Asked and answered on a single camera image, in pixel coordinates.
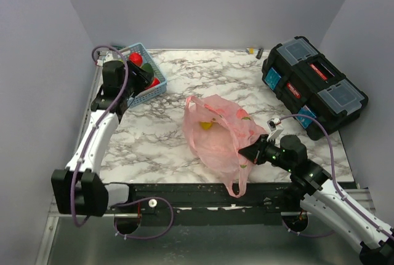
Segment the red fake apple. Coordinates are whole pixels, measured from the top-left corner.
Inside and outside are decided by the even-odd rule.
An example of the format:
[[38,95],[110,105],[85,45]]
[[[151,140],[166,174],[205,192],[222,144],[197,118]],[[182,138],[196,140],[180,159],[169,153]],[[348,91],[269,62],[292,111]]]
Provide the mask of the red fake apple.
[[147,90],[148,90],[148,89],[151,89],[151,88],[157,86],[157,85],[160,84],[160,83],[161,83],[160,80],[159,80],[157,77],[155,77],[155,78],[153,79],[153,82],[152,82],[146,89],[147,89]]

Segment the dark green fake avocado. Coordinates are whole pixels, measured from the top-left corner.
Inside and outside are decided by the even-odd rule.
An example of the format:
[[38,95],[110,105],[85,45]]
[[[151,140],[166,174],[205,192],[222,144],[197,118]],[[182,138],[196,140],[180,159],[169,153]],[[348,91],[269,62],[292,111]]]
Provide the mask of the dark green fake avocado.
[[147,73],[154,74],[153,67],[150,63],[144,63],[141,68]]

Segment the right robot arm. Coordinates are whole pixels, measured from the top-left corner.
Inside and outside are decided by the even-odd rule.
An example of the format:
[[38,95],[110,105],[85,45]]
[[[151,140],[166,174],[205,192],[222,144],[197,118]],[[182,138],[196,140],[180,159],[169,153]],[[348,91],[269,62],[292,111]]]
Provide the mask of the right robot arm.
[[393,228],[369,212],[339,186],[333,176],[307,156],[295,135],[280,139],[280,146],[261,135],[239,154],[256,165],[266,162],[290,173],[284,206],[315,215],[358,252],[362,264],[393,264]]

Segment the pink plastic bag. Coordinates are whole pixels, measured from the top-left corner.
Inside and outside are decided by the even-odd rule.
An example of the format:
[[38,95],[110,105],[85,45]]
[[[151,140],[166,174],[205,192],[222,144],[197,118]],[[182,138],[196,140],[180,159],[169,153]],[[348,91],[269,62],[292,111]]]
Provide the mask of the pink plastic bag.
[[[213,122],[213,126],[203,130],[200,122]],[[218,95],[189,96],[182,130],[191,152],[220,177],[229,195],[242,197],[253,163],[238,151],[267,131],[240,105]]]

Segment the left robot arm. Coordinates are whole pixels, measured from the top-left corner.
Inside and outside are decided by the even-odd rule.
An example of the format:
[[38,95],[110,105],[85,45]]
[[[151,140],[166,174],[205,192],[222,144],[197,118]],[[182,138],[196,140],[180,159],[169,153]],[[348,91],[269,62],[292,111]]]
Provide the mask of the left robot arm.
[[103,64],[102,85],[90,106],[85,135],[63,170],[54,170],[51,183],[58,211],[66,215],[103,216],[116,205],[129,213],[137,199],[128,188],[109,189],[100,179],[100,168],[112,137],[129,101],[154,81],[149,63],[137,66],[131,61],[110,60]]

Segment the red fake strawberry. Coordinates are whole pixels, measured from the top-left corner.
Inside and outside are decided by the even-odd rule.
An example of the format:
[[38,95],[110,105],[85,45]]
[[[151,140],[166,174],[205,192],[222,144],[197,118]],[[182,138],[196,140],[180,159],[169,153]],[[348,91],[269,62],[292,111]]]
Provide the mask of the red fake strawberry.
[[132,53],[129,55],[129,61],[131,61],[133,64],[135,64],[135,65],[137,65],[137,66],[139,66],[139,67],[141,67],[141,66],[143,65],[143,58],[142,58],[142,56],[141,56],[139,53],[137,53],[137,52],[132,52]]

